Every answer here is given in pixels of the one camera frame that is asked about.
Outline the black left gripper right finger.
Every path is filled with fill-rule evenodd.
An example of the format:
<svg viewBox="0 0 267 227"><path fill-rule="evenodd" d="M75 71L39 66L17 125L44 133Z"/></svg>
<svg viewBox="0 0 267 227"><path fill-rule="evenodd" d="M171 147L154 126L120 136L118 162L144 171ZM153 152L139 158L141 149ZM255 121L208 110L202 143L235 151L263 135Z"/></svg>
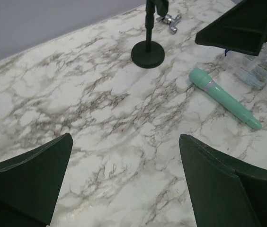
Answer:
<svg viewBox="0 0 267 227"><path fill-rule="evenodd" d="M267 170L222 153L191 135L179 149L199 227L267 227Z"/></svg>

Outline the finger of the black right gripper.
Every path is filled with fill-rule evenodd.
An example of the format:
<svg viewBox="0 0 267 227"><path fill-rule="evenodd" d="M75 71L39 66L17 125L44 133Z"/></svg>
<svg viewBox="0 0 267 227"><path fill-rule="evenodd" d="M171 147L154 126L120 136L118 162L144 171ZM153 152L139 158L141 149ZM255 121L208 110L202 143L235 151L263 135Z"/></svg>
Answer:
<svg viewBox="0 0 267 227"><path fill-rule="evenodd" d="M258 56L267 43L267 0L243 0L196 34L195 43Z"/></svg>

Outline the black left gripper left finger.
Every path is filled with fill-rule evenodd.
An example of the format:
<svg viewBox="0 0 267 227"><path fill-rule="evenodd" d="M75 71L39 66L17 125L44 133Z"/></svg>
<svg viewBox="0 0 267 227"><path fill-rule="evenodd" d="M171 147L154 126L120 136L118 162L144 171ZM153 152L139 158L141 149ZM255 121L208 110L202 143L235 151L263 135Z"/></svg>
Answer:
<svg viewBox="0 0 267 227"><path fill-rule="evenodd" d="M47 227L71 156L66 133L0 162L0 227Z"/></svg>

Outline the mint green microphone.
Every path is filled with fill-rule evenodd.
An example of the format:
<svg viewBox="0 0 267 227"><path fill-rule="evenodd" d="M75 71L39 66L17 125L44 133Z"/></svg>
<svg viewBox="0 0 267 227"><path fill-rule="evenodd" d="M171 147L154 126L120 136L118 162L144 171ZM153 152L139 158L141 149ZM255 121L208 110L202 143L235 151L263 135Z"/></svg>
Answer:
<svg viewBox="0 0 267 227"><path fill-rule="evenodd" d="M259 120L257 120L245 106L220 87L205 71L194 68L188 77L193 84L205 91L241 122L254 130L260 130L262 128L262 124Z"/></svg>

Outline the black round-base microphone stand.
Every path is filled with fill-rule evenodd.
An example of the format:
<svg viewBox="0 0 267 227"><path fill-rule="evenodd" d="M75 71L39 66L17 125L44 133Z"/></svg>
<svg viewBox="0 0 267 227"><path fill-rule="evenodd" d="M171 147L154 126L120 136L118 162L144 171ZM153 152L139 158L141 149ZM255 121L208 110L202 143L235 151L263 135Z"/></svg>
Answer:
<svg viewBox="0 0 267 227"><path fill-rule="evenodd" d="M154 13L165 17L169 10L167 0L147 0L146 1L146 40L138 42L131 50L133 63L144 69L152 69L161 65L165 59L163 47L152 41L152 29L154 27Z"/></svg>

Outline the clear plastic screw box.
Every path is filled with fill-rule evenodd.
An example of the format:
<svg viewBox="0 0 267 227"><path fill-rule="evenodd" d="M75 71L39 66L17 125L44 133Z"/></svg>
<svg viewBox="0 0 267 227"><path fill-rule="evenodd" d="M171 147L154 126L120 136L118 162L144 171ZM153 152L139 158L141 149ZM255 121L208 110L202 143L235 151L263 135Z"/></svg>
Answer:
<svg viewBox="0 0 267 227"><path fill-rule="evenodd" d="M247 85L261 89L267 84L267 44L258 56L226 50L222 66Z"/></svg>

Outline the silver metal faucet part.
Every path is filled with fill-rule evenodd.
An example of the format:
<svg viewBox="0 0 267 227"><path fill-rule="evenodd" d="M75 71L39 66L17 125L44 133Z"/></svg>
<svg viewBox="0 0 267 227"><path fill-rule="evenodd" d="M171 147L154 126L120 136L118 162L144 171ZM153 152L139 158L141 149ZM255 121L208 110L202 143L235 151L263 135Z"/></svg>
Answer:
<svg viewBox="0 0 267 227"><path fill-rule="evenodd" d="M169 25L169 30L173 35L177 33L178 28L176 25L181 21L181 19L182 16L180 14L178 14L176 17L172 17L170 14L167 14L165 17L156 18L158 22Z"/></svg>

